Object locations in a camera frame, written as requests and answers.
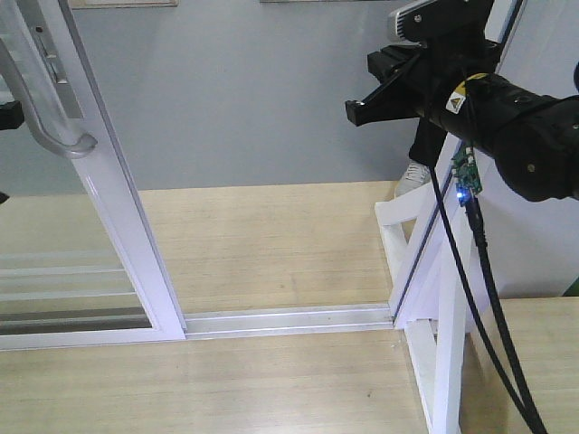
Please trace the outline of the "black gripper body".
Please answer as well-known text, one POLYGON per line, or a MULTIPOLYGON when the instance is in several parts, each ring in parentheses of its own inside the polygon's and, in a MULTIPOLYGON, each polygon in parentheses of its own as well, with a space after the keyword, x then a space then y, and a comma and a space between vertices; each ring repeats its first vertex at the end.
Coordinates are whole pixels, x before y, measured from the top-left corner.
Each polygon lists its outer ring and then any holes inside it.
POLYGON ((451 94, 470 75, 492 73, 496 70, 502 47, 491 41, 481 30, 459 29, 417 45, 389 45, 372 53, 426 53, 433 58, 434 102, 432 113, 427 117, 438 127, 449 131, 464 128, 464 116, 447 109, 451 94))

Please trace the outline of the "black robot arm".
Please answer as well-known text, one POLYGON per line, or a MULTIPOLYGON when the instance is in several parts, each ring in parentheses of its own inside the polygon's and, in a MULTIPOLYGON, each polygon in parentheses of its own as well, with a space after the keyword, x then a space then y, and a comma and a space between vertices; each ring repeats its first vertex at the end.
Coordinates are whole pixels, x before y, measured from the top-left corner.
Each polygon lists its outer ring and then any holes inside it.
POLYGON ((452 134, 492 158, 526 200, 577 198, 578 98, 536 95, 497 75, 501 52, 476 25, 372 52, 380 85, 348 101, 347 118, 356 126, 418 118, 412 161, 436 165, 452 134))

